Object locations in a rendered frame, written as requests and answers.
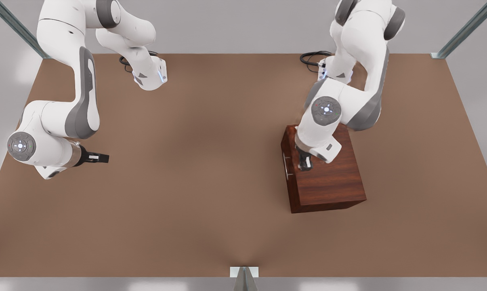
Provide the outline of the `dark wooden cabinet box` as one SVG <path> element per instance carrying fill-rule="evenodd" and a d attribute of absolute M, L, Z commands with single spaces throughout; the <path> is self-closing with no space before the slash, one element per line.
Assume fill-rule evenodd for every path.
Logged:
<path fill-rule="evenodd" d="M 347 127 L 340 124 L 334 133 L 342 145 L 337 157 L 327 164 L 313 156 L 309 171 L 298 167 L 295 133 L 295 125 L 288 125 L 281 141 L 281 151 L 290 157 L 286 183 L 291 213 L 347 209 L 367 200 Z"/>

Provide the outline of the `silver frame post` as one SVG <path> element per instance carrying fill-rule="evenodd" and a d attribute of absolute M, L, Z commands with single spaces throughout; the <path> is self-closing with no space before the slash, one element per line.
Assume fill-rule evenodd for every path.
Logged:
<path fill-rule="evenodd" d="M 233 291 L 258 291 L 254 278 L 259 277 L 259 267 L 230 267 L 229 276 L 236 278 Z"/>
<path fill-rule="evenodd" d="M 487 2 L 468 22 L 439 50 L 432 52 L 432 59 L 446 59 L 480 24 L 487 19 Z"/>
<path fill-rule="evenodd" d="M 13 15 L 13 13 L 0 1 L 0 18 L 21 37 L 43 59 L 52 59 L 42 48 L 35 36 Z"/>

